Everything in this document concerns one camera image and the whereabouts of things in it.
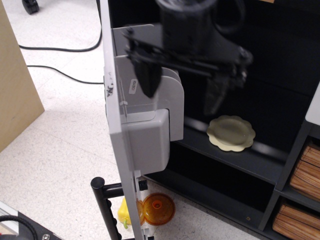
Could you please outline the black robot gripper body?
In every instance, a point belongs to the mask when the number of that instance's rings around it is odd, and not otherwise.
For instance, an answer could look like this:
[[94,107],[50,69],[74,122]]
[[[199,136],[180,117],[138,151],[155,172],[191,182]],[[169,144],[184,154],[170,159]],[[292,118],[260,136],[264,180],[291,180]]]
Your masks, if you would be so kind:
[[239,19],[230,25],[217,24],[214,4],[160,5],[161,25],[143,36],[128,29],[127,54],[134,60],[160,67],[213,77],[224,74],[232,86],[242,87],[252,54],[224,36],[236,32],[245,21],[244,5],[237,5]]

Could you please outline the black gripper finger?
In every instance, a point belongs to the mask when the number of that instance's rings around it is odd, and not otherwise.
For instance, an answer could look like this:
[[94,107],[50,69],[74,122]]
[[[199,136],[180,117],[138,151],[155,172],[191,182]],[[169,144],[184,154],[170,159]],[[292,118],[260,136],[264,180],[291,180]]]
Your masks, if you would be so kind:
[[230,78],[226,74],[217,73],[206,80],[203,113],[205,116],[216,114],[223,103],[230,86]]
[[161,82],[162,67],[140,60],[134,60],[133,67],[142,92],[148,98],[152,98]]

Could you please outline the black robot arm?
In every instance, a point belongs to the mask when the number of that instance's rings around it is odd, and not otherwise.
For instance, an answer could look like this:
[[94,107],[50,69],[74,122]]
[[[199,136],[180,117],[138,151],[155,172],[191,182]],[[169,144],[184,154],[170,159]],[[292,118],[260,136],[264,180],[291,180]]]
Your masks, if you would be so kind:
[[160,26],[148,37],[128,31],[127,50],[143,93],[153,97],[161,82],[162,68],[189,72],[207,79],[203,113],[214,115],[228,90],[243,87],[253,55],[226,39],[245,20],[245,4],[237,0],[237,23],[216,22],[216,0],[159,0]]

